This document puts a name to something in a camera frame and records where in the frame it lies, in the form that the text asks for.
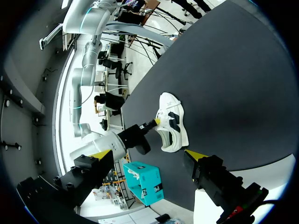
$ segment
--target desk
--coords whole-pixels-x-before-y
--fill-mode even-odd
[[[229,171],[264,166],[298,148],[295,77],[271,30],[227,0],[187,29],[137,85],[122,107],[125,127],[155,118],[160,95],[169,92],[182,102],[190,150],[219,156]],[[145,137],[151,151],[130,150],[132,161],[159,167],[165,199],[193,210],[196,187],[184,151],[163,152],[153,130]]]

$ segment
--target cable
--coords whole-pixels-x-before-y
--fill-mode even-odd
[[[165,32],[165,31],[163,31],[163,30],[160,30],[160,29],[158,29],[158,28],[155,28],[155,27],[151,27],[151,28],[153,28],[153,29],[157,29],[157,30],[159,30],[159,31],[162,31],[164,34],[167,34],[167,32]]]
[[[45,69],[45,71],[54,72],[54,71],[58,71],[58,69],[54,69],[53,71],[51,71],[50,69]]]
[[[114,39],[109,39],[109,38],[103,38],[103,39],[106,39],[107,41],[109,41],[109,40],[112,40],[112,41],[118,41],[118,40],[114,40]],[[121,40],[119,40],[119,42],[122,42],[122,43],[124,43],[124,44],[127,44],[127,45],[129,45],[129,43],[126,43],[125,41],[121,41]],[[131,45],[134,45],[134,46],[136,46],[136,47],[139,47],[139,48],[142,48],[143,49],[143,47],[140,47],[140,46],[138,46],[137,44],[133,44],[133,43],[131,43]]]
[[[89,96],[87,97],[87,99],[83,101],[83,103],[85,103],[85,102],[91,97],[91,95],[92,95],[92,93],[93,93],[93,88],[92,88],[91,93],[89,94]],[[69,106],[69,107],[70,107],[71,109],[80,109],[80,108],[82,107],[83,103],[81,103],[81,106],[78,106],[78,107],[71,107],[71,106]]]
[[[107,41],[110,41],[111,39],[108,39],[108,38],[101,38],[101,39],[103,39],[103,40],[107,40]],[[143,54],[143,53],[140,53],[139,51],[137,51],[137,50],[135,50],[135,49],[132,49],[132,48],[129,48],[129,47],[127,47],[126,45],[125,45],[125,47],[126,48],[128,48],[128,49],[131,49],[131,50],[133,50],[133,51],[136,51],[137,53],[139,53],[139,54],[141,54],[141,55],[143,55],[143,56],[145,56],[145,57],[148,57],[148,56],[146,56],[145,54]]]
[[[145,54],[142,54],[142,53],[140,53],[139,51],[137,51],[137,50],[135,50],[135,49],[132,49],[132,48],[129,48],[129,47],[127,47],[127,46],[125,46],[126,48],[128,48],[128,49],[131,49],[131,50],[133,50],[133,51],[136,51],[137,53],[139,53],[139,54],[141,54],[141,55],[143,55],[143,56],[145,56],[145,57],[148,57],[148,58],[150,58],[149,57],[149,55],[148,56],[146,56]]]
[[[129,1],[128,3],[126,3],[126,4],[122,4],[122,5],[120,5],[120,6],[100,6],[99,4],[101,4],[101,3],[107,3],[107,4],[109,4],[108,2],[99,2],[99,3],[97,3],[97,5],[98,5],[98,7],[101,7],[101,8],[121,8],[121,7],[124,7],[124,6],[127,6],[127,5],[129,5],[129,4],[131,4],[131,3],[133,3],[134,1],[136,1],[136,0],[132,0],[132,1]]]
[[[175,27],[175,25],[172,23],[172,22],[170,22],[168,19],[166,19],[177,31],[178,31],[178,33],[179,33],[179,30]]]
[[[149,54],[148,54],[148,52],[146,51],[146,49],[145,49],[145,47],[144,47],[144,45],[141,43],[141,42],[139,42],[140,44],[141,44],[141,46],[143,47],[143,49],[145,50],[145,53],[147,54],[147,56],[149,57],[149,60],[150,60],[150,63],[152,64],[152,65],[154,65],[153,64],[153,62],[151,61],[151,58],[150,58],[150,56],[149,56]]]

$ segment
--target shoe sole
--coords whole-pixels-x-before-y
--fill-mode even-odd
[[[187,135],[187,131],[184,127],[183,124],[183,119],[184,119],[184,109],[182,107],[181,104],[178,105],[178,109],[179,109],[179,127],[181,129],[181,136],[182,136],[182,146],[188,146],[189,145],[189,140],[188,140],[188,135]]]
[[[181,129],[181,136],[182,136],[182,147],[183,146],[188,146],[189,145],[189,140],[188,140],[188,135],[187,131],[184,127],[184,109],[181,104],[181,101],[179,101],[175,96],[173,96],[171,93],[167,93],[168,95],[171,96],[171,98],[178,104],[178,110],[179,110],[179,127]]]

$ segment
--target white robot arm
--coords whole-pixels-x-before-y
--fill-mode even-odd
[[[74,0],[63,22],[63,31],[65,33],[93,35],[93,39],[85,46],[82,68],[74,69],[72,74],[73,101],[71,103],[71,120],[75,137],[80,137],[82,133],[90,132],[88,124],[80,124],[82,108],[80,87],[94,85],[96,62],[98,54],[102,49],[100,38],[104,29],[121,30],[143,35],[163,43],[166,47],[172,45],[172,41],[166,37],[136,24],[126,24],[117,21],[108,22],[110,15],[117,7],[121,6],[117,6],[116,0],[99,0],[96,2],[93,0]]]
[[[65,33],[93,35],[92,40],[85,46],[82,68],[75,68],[72,73],[73,100],[71,102],[71,120],[75,137],[83,138],[91,133],[88,124],[80,124],[82,109],[80,87],[94,85],[96,62],[98,54],[102,49],[100,38],[104,29],[119,30],[142,35],[156,40],[166,47],[170,47],[173,43],[166,37],[146,30],[136,24],[126,24],[117,21],[108,22],[110,15],[117,7],[121,6],[117,6],[116,0],[99,0],[97,2],[94,2],[93,0],[74,0],[63,22],[63,31]],[[126,149],[135,146],[142,146],[137,150],[142,154],[145,154],[150,151],[150,146],[148,145],[144,134],[156,125],[156,122],[153,121],[150,125],[144,124],[140,127],[137,125],[132,126],[119,134],[107,132],[106,135],[99,135],[97,139],[75,150],[70,156],[71,158],[76,158],[81,154],[91,155],[107,149],[112,149],[114,159],[117,160],[126,154]]]

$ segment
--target person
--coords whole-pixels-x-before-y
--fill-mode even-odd
[[[124,6],[123,8],[132,13],[139,14],[140,9],[147,3],[148,3],[147,0],[136,0],[128,5]]]
[[[95,113],[100,113],[105,110],[111,111],[112,115],[118,115],[121,113],[121,107],[124,104],[125,100],[123,97],[113,95],[106,92],[105,94],[100,94],[99,96],[94,97],[94,109]],[[102,108],[98,110],[97,104],[104,104]]]
[[[183,7],[186,11],[188,11],[195,19],[200,19],[202,14],[198,12],[187,0],[171,0]],[[204,10],[206,13],[211,11],[211,8],[204,2],[204,0],[194,0],[196,4]]]

